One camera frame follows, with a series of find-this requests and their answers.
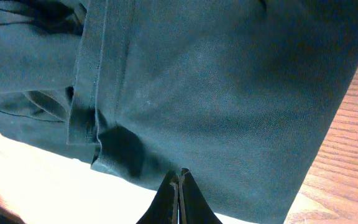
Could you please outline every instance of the wooden table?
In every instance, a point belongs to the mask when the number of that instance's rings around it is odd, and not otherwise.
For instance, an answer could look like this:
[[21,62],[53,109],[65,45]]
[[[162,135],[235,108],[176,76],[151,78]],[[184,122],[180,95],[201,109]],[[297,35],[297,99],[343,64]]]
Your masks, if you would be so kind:
[[[135,223],[154,195],[0,135],[0,211],[13,218],[36,224]],[[358,224],[358,70],[286,223]]]

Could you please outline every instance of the dark green pants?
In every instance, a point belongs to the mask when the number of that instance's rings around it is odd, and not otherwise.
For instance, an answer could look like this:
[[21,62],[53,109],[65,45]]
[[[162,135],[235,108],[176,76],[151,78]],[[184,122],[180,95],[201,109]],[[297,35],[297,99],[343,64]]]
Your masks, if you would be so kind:
[[0,132],[282,223],[357,66],[358,1],[0,1]]

